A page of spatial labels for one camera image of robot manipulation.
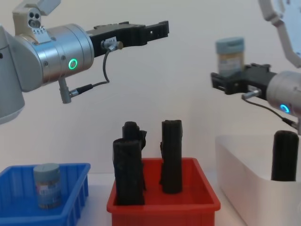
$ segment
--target black cable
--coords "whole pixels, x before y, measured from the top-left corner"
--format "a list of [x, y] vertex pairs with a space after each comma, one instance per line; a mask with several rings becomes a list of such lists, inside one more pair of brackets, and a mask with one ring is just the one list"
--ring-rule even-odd
[[248, 101], [246, 100], [243, 96], [242, 96], [242, 99], [244, 101], [246, 101], [248, 104], [251, 104], [251, 105], [255, 105], [257, 107], [262, 107], [272, 113], [274, 113], [275, 115], [277, 115], [284, 123], [286, 123], [287, 125], [291, 126], [294, 128], [294, 125], [296, 124], [294, 121], [288, 119], [288, 118], [285, 118], [285, 117], [282, 117], [280, 114], [278, 114], [277, 112], [275, 112], [274, 110], [270, 109], [269, 107], [266, 107], [266, 106], [263, 106], [263, 105], [260, 105], [260, 104], [257, 104], [257, 103], [254, 103], [254, 102], [251, 102], [251, 101]]
[[99, 82], [99, 83], [96, 83], [93, 85], [93, 88], [96, 87], [96, 86], [100, 86], [100, 85], [103, 85], [103, 84], [108, 84], [110, 83], [110, 80], [107, 76], [107, 70], [106, 70], [106, 65], [107, 65], [107, 59], [108, 59], [108, 55], [111, 53], [110, 50], [108, 50], [105, 55], [104, 55], [104, 59], [103, 59], [103, 75], [104, 75], [104, 78], [106, 81], [102, 81], [102, 82]]

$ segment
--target white table surface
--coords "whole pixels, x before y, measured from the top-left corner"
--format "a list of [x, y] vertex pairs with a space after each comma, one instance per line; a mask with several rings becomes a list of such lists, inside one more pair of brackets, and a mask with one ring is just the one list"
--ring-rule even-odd
[[[218, 186], [216, 173], [205, 172], [222, 208], [215, 214], [215, 226], [246, 226]], [[106, 205], [114, 182], [114, 174], [89, 174], [89, 197], [77, 226], [111, 226]]]

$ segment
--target jar lid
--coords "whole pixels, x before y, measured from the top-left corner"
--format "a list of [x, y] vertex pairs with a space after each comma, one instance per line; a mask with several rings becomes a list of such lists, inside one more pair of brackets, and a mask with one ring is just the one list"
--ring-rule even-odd
[[216, 42], [218, 54], [239, 53], [245, 50], [245, 40], [242, 37], [226, 38]]
[[60, 178], [60, 166], [56, 163], [47, 163], [33, 168], [36, 182], [48, 182]]

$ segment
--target green led ring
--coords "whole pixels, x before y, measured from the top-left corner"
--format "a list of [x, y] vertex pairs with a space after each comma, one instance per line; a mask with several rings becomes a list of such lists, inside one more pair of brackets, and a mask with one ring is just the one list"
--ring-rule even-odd
[[78, 64], [77, 59], [71, 59], [69, 61], [69, 69], [74, 70], [77, 67], [77, 64]]

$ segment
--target white wall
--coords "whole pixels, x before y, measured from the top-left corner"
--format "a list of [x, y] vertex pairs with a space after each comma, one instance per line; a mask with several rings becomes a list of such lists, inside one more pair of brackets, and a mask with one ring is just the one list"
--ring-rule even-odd
[[[11, 11], [20, 0], [2, 1], [0, 22], [14, 33]], [[214, 139], [220, 134], [274, 134], [289, 129], [240, 95], [211, 88], [216, 71], [214, 42], [244, 36], [246, 62], [294, 70], [285, 60], [276, 29], [265, 22], [255, 0], [62, 0], [46, 27], [169, 20], [169, 38], [114, 52], [108, 59], [111, 83], [61, 103], [58, 83], [25, 94], [26, 107], [0, 127], [0, 170], [9, 165], [89, 162], [91, 172], [112, 172], [112, 142], [126, 121], [148, 131], [144, 157], [159, 157], [161, 121], [183, 121], [183, 155], [214, 167]], [[75, 88], [103, 80], [101, 63], [68, 78]]]

